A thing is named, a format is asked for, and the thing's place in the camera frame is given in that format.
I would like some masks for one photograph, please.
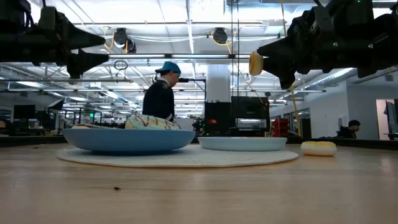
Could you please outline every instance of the woven placemat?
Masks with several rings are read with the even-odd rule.
[[[273,164],[296,159],[290,151],[214,151],[189,145],[170,154],[156,156],[110,156],[82,149],[64,149],[57,157],[66,161],[115,167],[237,167]]]

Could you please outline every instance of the man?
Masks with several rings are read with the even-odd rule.
[[[361,123],[357,120],[352,120],[348,123],[348,127],[341,127],[340,131],[337,132],[339,138],[356,139],[356,131],[359,131]]]
[[[144,97],[142,114],[174,121],[174,94],[172,87],[178,82],[181,70],[173,62],[165,62],[156,73],[160,78],[149,87]]]

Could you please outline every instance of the table surface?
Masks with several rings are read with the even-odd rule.
[[[0,223],[398,223],[395,151],[339,147],[335,157],[266,166],[131,169],[55,157],[68,147],[0,149]]]

